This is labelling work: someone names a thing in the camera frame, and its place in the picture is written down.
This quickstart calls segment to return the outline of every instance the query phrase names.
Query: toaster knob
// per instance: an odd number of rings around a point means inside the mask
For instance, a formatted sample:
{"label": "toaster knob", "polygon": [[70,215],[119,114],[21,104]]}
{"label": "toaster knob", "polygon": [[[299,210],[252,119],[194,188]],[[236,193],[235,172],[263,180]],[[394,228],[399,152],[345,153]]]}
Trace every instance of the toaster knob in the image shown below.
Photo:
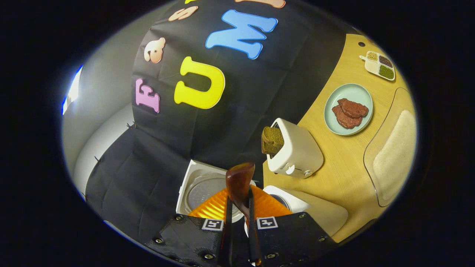
{"label": "toaster knob", "polygon": [[310,175],[312,175],[312,173],[313,173],[313,172],[312,172],[311,170],[305,171],[305,173],[304,173],[305,178],[307,178],[307,177],[309,177]]}

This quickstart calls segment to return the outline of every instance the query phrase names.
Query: clear plastic tray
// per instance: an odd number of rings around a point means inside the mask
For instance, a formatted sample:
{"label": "clear plastic tray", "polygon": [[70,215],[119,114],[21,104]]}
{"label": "clear plastic tray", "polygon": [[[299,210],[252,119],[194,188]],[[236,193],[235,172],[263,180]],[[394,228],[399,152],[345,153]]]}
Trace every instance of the clear plastic tray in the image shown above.
{"label": "clear plastic tray", "polygon": [[[376,54],[378,60],[373,60],[373,59],[371,59],[371,58],[368,58],[368,55],[369,55],[370,53]],[[386,65],[386,64],[381,63],[381,62],[380,62],[380,56],[385,57],[389,62],[391,62],[392,67],[390,67],[390,66],[388,66],[388,65]],[[382,54],[380,54],[380,53],[378,53],[378,52],[368,51],[368,52],[366,52],[366,57],[360,56],[360,58],[365,61],[365,63],[364,63],[364,68],[365,68],[367,71],[369,71],[369,72],[371,72],[371,73],[373,73],[373,74],[375,74],[375,75],[378,75],[379,77],[382,77],[382,78],[384,78],[384,79],[386,79],[386,80],[389,80],[389,81],[394,81],[394,79],[396,78],[396,71],[394,70],[394,64],[392,63],[391,60],[389,60],[389,58],[388,58],[387,56],[382,55]],[[390,69],[390,70],[393,72],[394,77],[393,77],[392,79],[389,79],[389,78],[386,78],[385,76],[380,75],[381,66],[384,66],[384,67]]]}
{"label": "clear plastic tray", "polygon": [[414,162],[417,124],[409,92],[399,87],[376,135],[364,151],[363,163],[381,207],[402,189]]}

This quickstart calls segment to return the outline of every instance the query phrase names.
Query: blue letter m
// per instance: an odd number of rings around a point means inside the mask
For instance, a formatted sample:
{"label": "blue letter m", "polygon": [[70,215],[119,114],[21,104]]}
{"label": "blue letter m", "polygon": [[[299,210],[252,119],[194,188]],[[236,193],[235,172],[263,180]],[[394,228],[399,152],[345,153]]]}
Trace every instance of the blue letter m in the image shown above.
{"label": "blue letter m", "polygon": [[264,18],[251,14],[228,10],[221,18],[234,26],[234,29],[215,31],[208,36],[206,48],[223,46],[242,51],[250,59],[256,59],[262,50],[261,43],[246,43],[241,40],[264,40],[266,36],[251,26],[260,28],[263,32],[271,32],[277,25],[277,19]]}

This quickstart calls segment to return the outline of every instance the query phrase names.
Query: light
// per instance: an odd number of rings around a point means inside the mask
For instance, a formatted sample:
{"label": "light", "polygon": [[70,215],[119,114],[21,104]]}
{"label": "light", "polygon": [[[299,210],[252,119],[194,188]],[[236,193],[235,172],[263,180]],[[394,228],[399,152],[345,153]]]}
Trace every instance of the light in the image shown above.
{"label": "light", "polygon": [[77,71],[76,75],[74,76],[73,82],[71,83],[71,88],[67,94],[66,99],[63,103],[63,115],[67,110],[67,107],[77,99],[79,96],[79,77],[81,76],[81,71],[83,70],[83,66]]}

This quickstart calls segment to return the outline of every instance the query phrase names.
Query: white toaster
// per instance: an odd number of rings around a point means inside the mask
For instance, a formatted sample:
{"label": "white toaster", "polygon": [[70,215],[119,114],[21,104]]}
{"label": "white toaster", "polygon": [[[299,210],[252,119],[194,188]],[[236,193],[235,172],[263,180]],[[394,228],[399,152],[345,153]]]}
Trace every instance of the white toaster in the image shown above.
{"label": "white toaster", "polygon": [[307,178],[323,164],[323,154],[312,135],[304,128],[277,118],[271,127],[279,128],[284,146],[274,156],[267,155],[271,172]]}

